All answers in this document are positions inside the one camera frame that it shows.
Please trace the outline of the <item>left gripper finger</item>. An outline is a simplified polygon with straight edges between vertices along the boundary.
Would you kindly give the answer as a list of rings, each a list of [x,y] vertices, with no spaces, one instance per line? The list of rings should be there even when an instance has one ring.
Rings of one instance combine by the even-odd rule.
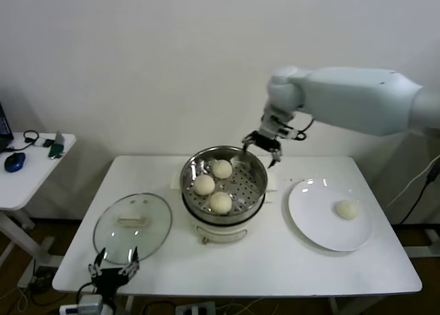
[[[91,277],[97,277],[102,274],[101,263],[106,255],[106,248],[103,248],[96,256],[94,262],[89,264],[88,269]]]
[[[134,276],[140,269],[140,263],[138,258],[138,247],[129,251],[129,262],[119,270],[118,274],[122,276]]]

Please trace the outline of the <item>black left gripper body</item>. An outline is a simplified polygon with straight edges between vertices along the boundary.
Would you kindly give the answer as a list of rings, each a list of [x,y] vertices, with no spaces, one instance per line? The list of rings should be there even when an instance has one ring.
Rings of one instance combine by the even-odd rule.
[[[92,285],[98,294],[116,294],[118,289],[129,282],[121,268],[105,268],[91,274]]]

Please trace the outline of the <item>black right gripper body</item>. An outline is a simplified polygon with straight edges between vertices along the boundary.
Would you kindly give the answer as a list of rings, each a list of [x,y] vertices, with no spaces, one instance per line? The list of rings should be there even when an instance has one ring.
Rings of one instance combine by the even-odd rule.
[[[252,132],[253,144],[264,151],[280,151],[281,144],[278,140],[261,135],[258,131]]]

